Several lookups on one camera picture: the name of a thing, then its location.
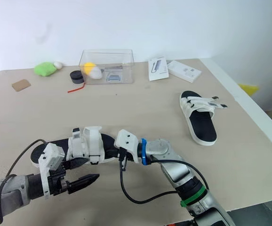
green sponge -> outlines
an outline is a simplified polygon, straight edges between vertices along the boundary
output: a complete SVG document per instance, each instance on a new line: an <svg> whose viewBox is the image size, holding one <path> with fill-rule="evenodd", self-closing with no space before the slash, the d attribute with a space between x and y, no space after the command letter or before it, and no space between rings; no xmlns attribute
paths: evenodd
<svg viewBox="0 0 272 226"><path fill-rule="evenodd" d="M44 62L35 66L34 72L41 76L49 76L56 71L56 67L53 63Z"/></svg>

transparent container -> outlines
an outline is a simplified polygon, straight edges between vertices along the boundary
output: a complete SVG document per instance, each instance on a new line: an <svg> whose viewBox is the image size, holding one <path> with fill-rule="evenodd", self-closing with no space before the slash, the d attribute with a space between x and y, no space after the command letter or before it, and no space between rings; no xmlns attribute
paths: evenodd
<svg viewBox="0 0 272 226"><path fill-rule="evenodd" d="M87 85L132 83L133 65L134 58L131 49L85 49L79 64ZM95 70L98 74L101 72L99 79L93 79L95 76L91 72Z"/></svg>

white product box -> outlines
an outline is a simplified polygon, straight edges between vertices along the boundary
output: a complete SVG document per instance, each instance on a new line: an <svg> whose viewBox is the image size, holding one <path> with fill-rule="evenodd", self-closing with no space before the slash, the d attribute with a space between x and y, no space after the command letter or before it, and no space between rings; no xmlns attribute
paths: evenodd
<svg viewBox="0 0 272 226"><path fill-rule="evenodd" d="M184 65L176 60L173 60L168 64L168 71L170 74L188 82L195 81L195 79L202 73L201 71Z"/></svg>
<svg viewBox="0 0 272 226"><path fill-rule="evenodd" d="M168 78L168 65L165 57L153 58L149 60L149 80Z"/></svg>

beige table surface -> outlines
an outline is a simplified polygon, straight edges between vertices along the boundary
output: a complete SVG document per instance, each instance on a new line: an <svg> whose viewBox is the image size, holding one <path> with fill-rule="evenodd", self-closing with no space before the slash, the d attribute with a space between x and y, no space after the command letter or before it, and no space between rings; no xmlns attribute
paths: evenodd
<svg viewBox="0 0 272 226"><path fill-rule="evenodd" d="M193 84L175 76L149 82L147 63L136 63L133 84L88 85L70 94L68 90L79 87L69 77L77 67L65 67L50 77L37 76L31 69L0 72L0 178L32 141L63 139L72 128L101 125L102 132L113 137L126 129L138 138L168 139L177 153L201 170L226 210L272 200L272 143L200 60L182 62L203 71ZM11 84L21 79L31 86L15 92ZM184 90L219 96L220 103L228 105L226 110L216 109L218 141L213 146L192 140L179 106ZM14 168L18 175L38 172L29 153ZM131 203L120 188L117 160L68 171L67 179L88 173L100 173L88 188L33 200L6 216L4 225L153 226L190 218L176 194L144 205ZM124 181L138 200L173 190L158 164L129 162Z"/></svg>

white egg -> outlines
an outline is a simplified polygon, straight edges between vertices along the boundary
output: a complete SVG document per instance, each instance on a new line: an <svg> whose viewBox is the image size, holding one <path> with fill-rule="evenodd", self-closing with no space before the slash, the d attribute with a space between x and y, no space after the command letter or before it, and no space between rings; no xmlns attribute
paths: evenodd
<svg viewBox="0 0 272 226"><path fill-rule="evenodd" d="M62 63L60 63L60 62L54 62L53 65L54 65L54 67L56 67L56 69L58 69L58 70L60 70L60 69L63 67Z"/></svg>
<svg viewBox="0 0 272 226"><path fill-rule="evenodd" d="M101 70L95 66L90 73L88 74L88 76L92 79L101 79L103 77L103 74L101 72Z"/></svg>

